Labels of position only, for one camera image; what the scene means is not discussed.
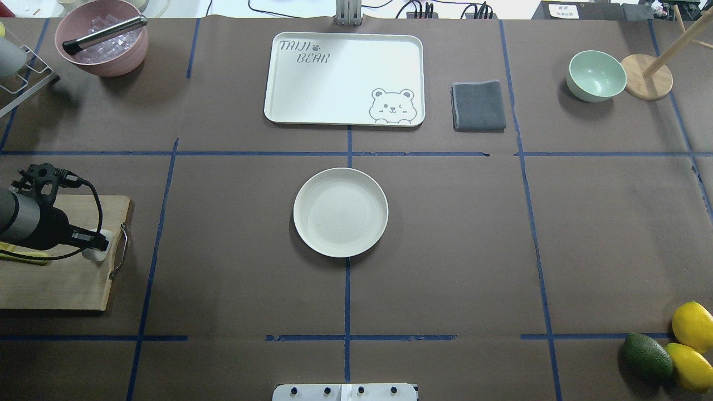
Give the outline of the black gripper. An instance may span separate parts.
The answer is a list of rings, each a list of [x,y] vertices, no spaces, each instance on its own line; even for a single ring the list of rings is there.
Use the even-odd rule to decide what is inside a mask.
[[[54,207],[39,207],[36,228],[26,238],[26,246],[34,250],[49,250],[59,244],[70,244],[82,250],[107,251],[109,239],[102,231],[89,231],[81,227],[70,227],[68,216]]]

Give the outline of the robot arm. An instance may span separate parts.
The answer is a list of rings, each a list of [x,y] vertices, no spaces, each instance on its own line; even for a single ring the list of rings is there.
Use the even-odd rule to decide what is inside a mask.
[[[107,236],[71,225],[62,210],[37,200],[2,190],[1,239],[3,243],[45,251],[66,244],[80,249],[106,251]]]

